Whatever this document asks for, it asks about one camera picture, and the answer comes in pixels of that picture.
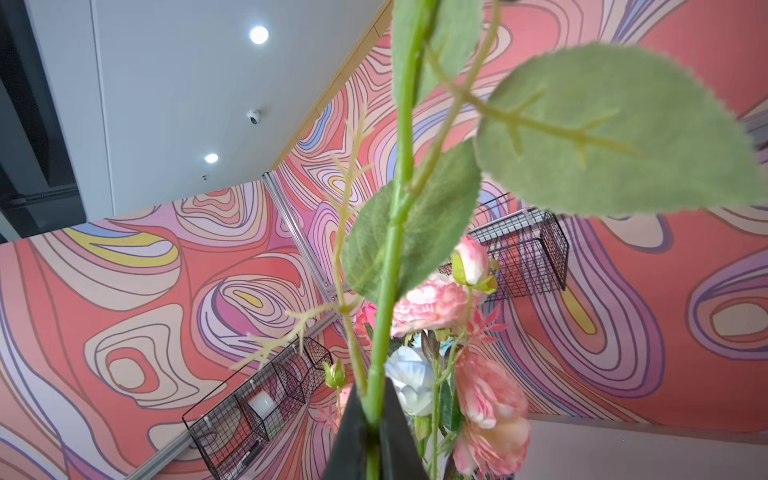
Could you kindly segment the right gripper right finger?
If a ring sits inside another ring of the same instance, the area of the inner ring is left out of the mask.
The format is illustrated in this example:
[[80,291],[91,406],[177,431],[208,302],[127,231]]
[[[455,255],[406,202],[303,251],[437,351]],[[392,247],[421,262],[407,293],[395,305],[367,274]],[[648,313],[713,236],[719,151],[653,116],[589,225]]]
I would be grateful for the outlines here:
[[428,480],[416,443],[390,379],[385,381],[379,424],[381,473],[385,480]]

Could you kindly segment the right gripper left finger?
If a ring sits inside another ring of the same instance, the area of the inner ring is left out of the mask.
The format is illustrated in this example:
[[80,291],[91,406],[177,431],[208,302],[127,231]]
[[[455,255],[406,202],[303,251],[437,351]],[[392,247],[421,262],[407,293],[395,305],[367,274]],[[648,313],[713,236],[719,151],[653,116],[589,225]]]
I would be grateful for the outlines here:
[[340,422],[323,480],[364,480],[366,478],[367,423],[355,385]]

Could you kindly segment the pale pink cream rose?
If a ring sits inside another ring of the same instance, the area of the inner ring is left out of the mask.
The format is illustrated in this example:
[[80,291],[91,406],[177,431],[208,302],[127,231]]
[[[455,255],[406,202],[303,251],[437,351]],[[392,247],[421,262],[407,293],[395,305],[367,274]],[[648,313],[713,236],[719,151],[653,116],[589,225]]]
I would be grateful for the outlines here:
[[[354,292],[376,308],[364,359],[348,328],[347,349],[366,417],[366,478],[382,479],[379,424],[385,363],[401,346],[434,368],[457,342],[447,329],[393,338],[395,304],[431,274],[450,274],[469,236],[481,181],[491,177],[532,205],[577,216],[670,213],[763,202],[767,190],[750,137],[713,93],[666,56],[592,42],[535,56],[488,98],[472,87],[501,15],[481,1],[394,5],[392,99],[397,109],[394,178],[367,202],[352,201],[366,167],[339,162],[344,191],[332,271],[337,297],[321,305],[348,320]],[[405,414],[429,479],[461,474],[453,449],[462,422],[455,387],[433,385],[427,416]]]

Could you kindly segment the pink peony spray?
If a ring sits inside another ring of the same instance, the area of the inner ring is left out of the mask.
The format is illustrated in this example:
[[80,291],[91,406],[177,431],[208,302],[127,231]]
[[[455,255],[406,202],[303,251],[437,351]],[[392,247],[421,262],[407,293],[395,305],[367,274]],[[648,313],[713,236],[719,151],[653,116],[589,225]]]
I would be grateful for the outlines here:
[[446,381],[454,385],[463,419],[453,459],[461,474],[512,475],[525,462],[530,443],[528,401],[505,367],[470,349],[472,343],[491,341],[491,332],[500,328],[496,313],[479,310],[496,285],[491,260],[480,243],[465,236],[454,247],[451,262],[450,274],[431,274],[395,304],[387,330],[393,338],[449,330],[457,344],[447,366],[425,366],[424,353],[402,347],[398,353],[403,359],[392,369],[417,380],[430,378],[435,386]]
[[324,388],[331,389],[333,394],[322,402],[313,400],[310,407],[311,416],[321,424],[323,430],[330,430],[336,435],[354,382],[349,380],[341,359],[337,359],[333,364],[327,361],[319,362],[315,365],[314,372],[319,374],[320,370],[324,373]]

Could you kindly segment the white blue rose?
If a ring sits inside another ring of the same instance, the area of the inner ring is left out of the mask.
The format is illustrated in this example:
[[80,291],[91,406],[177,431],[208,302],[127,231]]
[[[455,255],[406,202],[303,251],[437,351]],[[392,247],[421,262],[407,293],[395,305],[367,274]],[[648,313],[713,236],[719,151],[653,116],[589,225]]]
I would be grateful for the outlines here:
[[421,417],[432,412],[435,375],[421,349],[399,347],[387,359],[385,373],[405,414]]

